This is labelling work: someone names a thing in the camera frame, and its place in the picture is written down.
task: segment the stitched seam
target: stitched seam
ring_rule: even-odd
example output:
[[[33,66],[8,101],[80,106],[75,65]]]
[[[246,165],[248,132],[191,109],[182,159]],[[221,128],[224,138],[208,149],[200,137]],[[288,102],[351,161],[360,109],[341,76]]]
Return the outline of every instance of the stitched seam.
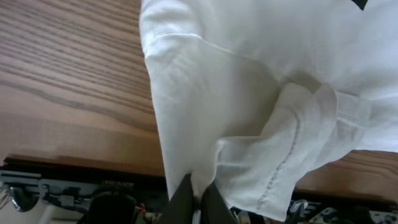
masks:
[[[163,37],[172,37],[172,36],[196,37],[196,38],[202,40],[204,43],[206,43],[206,44],[208,44],[208,45],[210,45],[210,46],[212,46],[212,47],[214,47],[214,48],[216,48],[216,49],[218,49],[218,50],[222,50],[222,51],[224,51],[224,52],[226,52],[226,53],[229,53],[229,54],[231,54],[231,55],[235,55],[235,56],[237,56],[237,57],[245,58],[245,59],[247,59],[247,60],[251,60],[251,61],[253,61],[253,62],[260,63],[261,65],[267,67],[264,63],[262,63],[262,62],[260,62],[260,61],[258,61],[258,60],[256,60],[256,59],[249,58],[249,57],[247,57],[247,56],[243,56],[243,55],[237,54],[237,53],[235,53],[235,52],[233,52],[233,51],[231,51],[231,50],[228,50],[228,49],[226,49],[226,48],[224,48],[224,47],[220,47],[219,45],[216,45],[216,44],[214,44],[214,43],[212,43],[212,42],[209,42],[209,41],[203,39],[203,37],[201,37],[200,35],[197,35],[197,34],[165,34],[165,35],[160,35],[160,36],[156,37],[153,41],[151,41],[151,42],[149,42],[148,44],[146,44],[146,45],[144,46],[144,48],[143,48],[142,51],[143,51],[144,54],[145,54],[145,51],[146,51],[146,49],[148,48],[148,46],[150,46],[151,44],[153,44],[154,42],[156,42],[157,40],[159,40],[159,39],[161,39],[161,38],[163,38]]]
[[[297,120],[297,126],[296,126],[296,130],[295,130],[295,134],[294,134],[294,139],[293,139],[292,146],[290,147],[289,153],[286,155],[284,160],[276,168],[274,175],[272,175],[272,177],[267,185],[266,190],[264,191],[264,193],[261,195],[260,199],[258,200],[256,213],[258,213],[260,211],[262,204],[265,203],[264,199],[266,198],[267,194],[271,193],[271,195],[269,196],[269,199],[272,199],[275,197],[275,189],[276,189],[277,184],[279,183],[279,179],[280,179],[279,176],[281,175],[281,172],[284,170],[287,160],[291,157],[293,150],[295,149],[295,146],[297,143],[297,137],[299,135],[299,129],[300,129],[301,124],[300,124],[300,120],[299,120],[297,113],[291,107],[283,106],[282,108],[285,108],[288,111],[290,111],[294,115],[295,119]]]

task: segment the wooden table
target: wooden table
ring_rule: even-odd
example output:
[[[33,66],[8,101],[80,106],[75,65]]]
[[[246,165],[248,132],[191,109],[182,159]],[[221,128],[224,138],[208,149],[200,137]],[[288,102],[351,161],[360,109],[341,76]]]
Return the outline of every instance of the wooden table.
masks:
[[[0,159],[164,175],[138,0],[0,0]],[[355,151],[298,190],[398,201],[398,155]]]

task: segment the white cloth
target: white cloth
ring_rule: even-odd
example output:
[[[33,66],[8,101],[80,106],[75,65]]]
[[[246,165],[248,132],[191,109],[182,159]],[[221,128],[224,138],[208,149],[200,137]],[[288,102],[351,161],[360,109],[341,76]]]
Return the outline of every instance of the white cloth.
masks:
[[[192,172],[196,195],[215,178],[230,205],[283,220],[306,172],[398,151],[397,20],[393,0],[143,0],[170,196]]]

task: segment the black metal part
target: black metal part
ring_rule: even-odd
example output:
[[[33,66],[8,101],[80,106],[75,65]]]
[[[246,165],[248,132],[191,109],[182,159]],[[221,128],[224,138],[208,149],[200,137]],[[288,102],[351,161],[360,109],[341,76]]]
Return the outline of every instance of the black metal part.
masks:
[[[365,9],[365,5],[368,0],[352,0],[362,11]]]
[[[248,212],[250,224],[266,224],[264,217],[256,213]]]
[[[305,199],[308,202],[321,202],[323,206],[320,207],[320,210],[316,212],[321,212],[327,207],[341,208],[357,206],[366,207],[368,210],[380,212],[392,212],[393,210],[397,210],[397,203],[388,200],[369,200],[360,198],[336,197],[321,194],[310,194],[306,192],[293,192],[292,200],[296,201],[300,199]]]
[[[302,218],[303,213],[304,213],[304,204],[301,204],[295,212],[290,214],[285,224],[298,224],[300,218]]]
[[[18,212],[28,212],[35,207],[39,198],[26,192],[22,187],[9,187],[8,194],[11,197],[12,204]]]
[[[173,194],[157,224],[191,224],[193,214],[191,175],[186,175]]]
[[[137,201],[130,192],[111,190],[97,193],[91,198],[84,224],[136,223],[139,214],[136,205]]]
[[[0,181],[21,212],[33,208],[41,198],[58,207],[86,213],[94,192],[109,188],[130,190],[148,212],[161,212],[169,201],[164,177],[46,162],[6,159],[0,167]]]
[[[216,185],[211,183],[201,200],[201,224],[237,224]]]
[[[238,223],[214,183],[206,189],[200,202],[193,196],[191,175],[187,174],[157,224],[191,224],[195,213],[200,214],[201,224]]]

